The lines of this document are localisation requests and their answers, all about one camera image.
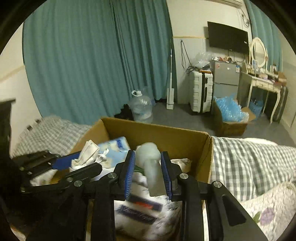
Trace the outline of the blue Vinda tissue pack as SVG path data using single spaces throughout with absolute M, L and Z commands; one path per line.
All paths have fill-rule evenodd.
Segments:
M 103 156 L 99 163 L 103 168 L 114 168 L 118 163 L 124 162 L 130 146 L 125 137 L 119 137 L 98 144 L 99 154 Z

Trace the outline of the floral tissue paper pack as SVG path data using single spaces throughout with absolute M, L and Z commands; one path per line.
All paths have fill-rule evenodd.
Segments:
M 168 240 L 181 217 L 182 202 L 166 195 L 151 197 L 146 177 L 133 173 L 128 199 L 114 201 L 115 229 L 136 240 Z

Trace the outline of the cream socks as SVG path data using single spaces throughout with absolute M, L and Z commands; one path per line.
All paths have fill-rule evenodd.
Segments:
M 151 197 L 166 194 L 160 160 L 161 153 L 155 143 L 144 143 L 135 151 L 135 164 L 144 171 Z

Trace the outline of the grey checked bed sheet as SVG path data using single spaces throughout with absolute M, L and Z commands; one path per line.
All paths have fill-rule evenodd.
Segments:
M 43 150 L 65 156 L 90 130 L 58 116 L 25 129 L 12 156 Z M 221 181 L 240 201 L 258 197 L 276 185 L 295 181 L 295 148 L 259 138 L 214 137 L 211 179 Z

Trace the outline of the brown cardboard box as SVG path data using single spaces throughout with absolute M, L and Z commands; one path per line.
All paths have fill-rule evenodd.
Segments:
M 173 164 L 180 166 L 183 173 L 197 181 L 208 183 L 213 156 L 212 138 L 205 132 L 191 131 L 168 126 L 138 123 L 118 118 L 99 120 L 74 146 L 79 152 L 88 140 L 100 144 L 117 137 L 125 137 L 131 148 L 152 142 L 160 151 L 167 152 Z M 95 186 L 91 182 L 82 185 L 78 204 L 68 214 L 70 224 L 57 226 L 45 236 L 47 240 L 84 240 L 86 232 L 87 206 L 95 197 Z

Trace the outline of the large clear water jug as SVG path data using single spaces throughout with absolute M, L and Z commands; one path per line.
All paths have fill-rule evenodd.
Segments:
M 133 90 L 132 98 L 128 103 L 132 111 L 133 119 L 141 123 L 152 123 L 152 102 L 151 98 L 143 94 L 141 90 Z

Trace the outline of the box of blue bottles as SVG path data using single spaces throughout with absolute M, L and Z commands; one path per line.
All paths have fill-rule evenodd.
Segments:
M 219 137 L 239 137 L 247 129 L 248 124 L 256 119 L 248 108 L 242 108 L 231 96 L 213 98 L 212 113 L 214 130 Z

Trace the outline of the white flat mop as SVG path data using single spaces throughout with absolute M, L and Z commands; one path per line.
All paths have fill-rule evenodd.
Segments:
M 168 110 L 173 110 L 174 109 L 174 89 L 173 89 L 173 74 L 172 74 L 172 46 L 170 42 L 170 82 L 169 82 L 169 87 L 167 89 L 167 96 L 166 96 L 166 109 Z

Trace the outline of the green curtain left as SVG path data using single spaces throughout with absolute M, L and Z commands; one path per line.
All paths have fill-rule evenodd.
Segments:
M 166 1 L 46 1 L 23 24 L 23 60 L 42 117 L 90 125 L 133 90 L 166 97 Z

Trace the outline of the green curtain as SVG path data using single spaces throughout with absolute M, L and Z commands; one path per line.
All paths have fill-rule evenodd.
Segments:
M 46 1 L 23 24 L 23 60 L 42 117 L 90 125 L 133 90 L 166 97 L 166 1 Z
M 277 66 L 277 70 L 282 70 L 282 50 L 279 37 L 279 31 L 274 22 L 254 3 L 249 0 L 244 1 L 249 19 L 253 37 L 259 37 L 268 52 L 268 65 Z

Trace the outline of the blue plastic basket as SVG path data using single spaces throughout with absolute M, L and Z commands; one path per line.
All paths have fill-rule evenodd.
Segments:
M 263 109 L 263 101 L 251 99 L 250 103 L 249 103 L 249 109 L 254 113 L 256 118 L 259 118 L 259 116 L 262 112 L 262 109 Z

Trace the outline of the dark suitcase by table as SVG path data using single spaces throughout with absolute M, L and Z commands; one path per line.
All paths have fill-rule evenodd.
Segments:
M 273 121 L 278 123 L 280 122 L 285 109 L 285 105 L 287 103 L 287 97 L 288 97 L 288 88 L 286 86 L 283 86 L 280 90 L 280 101 L 273 115 Z

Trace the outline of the white hard suitcase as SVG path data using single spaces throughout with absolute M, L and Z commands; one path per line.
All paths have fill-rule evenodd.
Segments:
M 195 113 L 207 113 L 211 110 L 213 93 L 213 75 L 192 71 L 189 74 L 189 104 Z

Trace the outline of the white dressing table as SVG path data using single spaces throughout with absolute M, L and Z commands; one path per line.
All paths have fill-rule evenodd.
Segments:
M 262 113 L 264 113 L 269 96 L 271 94 L 276 95 L 275 104 L 270 115 L 270 124 L 273 123 L 273 116 L 280 103 L 280 92 L 281 86 L 276 85 L 272 81 L 255 77 L 242 71 L 240 72 L 237 99 L 242 107 L 248 107 L 251 99 L 257 97 L 257 99 L 263 102 Z

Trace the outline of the silver mini fridge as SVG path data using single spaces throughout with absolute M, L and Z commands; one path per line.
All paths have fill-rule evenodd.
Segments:
M 239 86 L 240 66 L 234 63 L 211 61 L 213 73 L 213 95 L 217 98 L 234 96 Z

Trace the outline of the clear plastic bag pile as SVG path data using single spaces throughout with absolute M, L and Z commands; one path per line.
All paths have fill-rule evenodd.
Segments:
M 210 68 L 210 62 L 212 60 L 212 53 L 210 52 L 199 52 L 194 61 L 193 61 L 193 64 L 195 67 L 199 68 L 199 69 L 202 69 L 202 68 L 205 68 L 206 66 L 207 69 Z

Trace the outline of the white oval vanity mirror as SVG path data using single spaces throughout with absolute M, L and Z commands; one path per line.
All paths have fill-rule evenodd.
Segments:
M 249 53 L 251 65 L 255 64 L 257 68 L 267 69 L 268 51 L 259 37 L 253 38 L 250 44 Z

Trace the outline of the green curtain right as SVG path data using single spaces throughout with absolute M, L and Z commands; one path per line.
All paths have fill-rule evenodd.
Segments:
M 253 37 L 259 37 L 268 52 L 268 65 L 277 66 L 277 70 L 282 70 L 282 50 L 279 37 L 279 31 L 274 22 L 254 3 L 249 0 L 244 1 L 249 19 Z

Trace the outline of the white air conditioner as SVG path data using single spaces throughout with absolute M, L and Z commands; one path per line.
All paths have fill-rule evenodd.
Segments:
M 234 7 L 241 7 L 243 5 L 243 0 L 218 0 L 222 4 L 227 4 Z

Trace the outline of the black wall television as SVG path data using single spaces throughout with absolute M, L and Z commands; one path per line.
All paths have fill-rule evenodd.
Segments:
M 241 54 L 249 53 L 248 32 L 215 22 L 207 24 L 210 47 Z

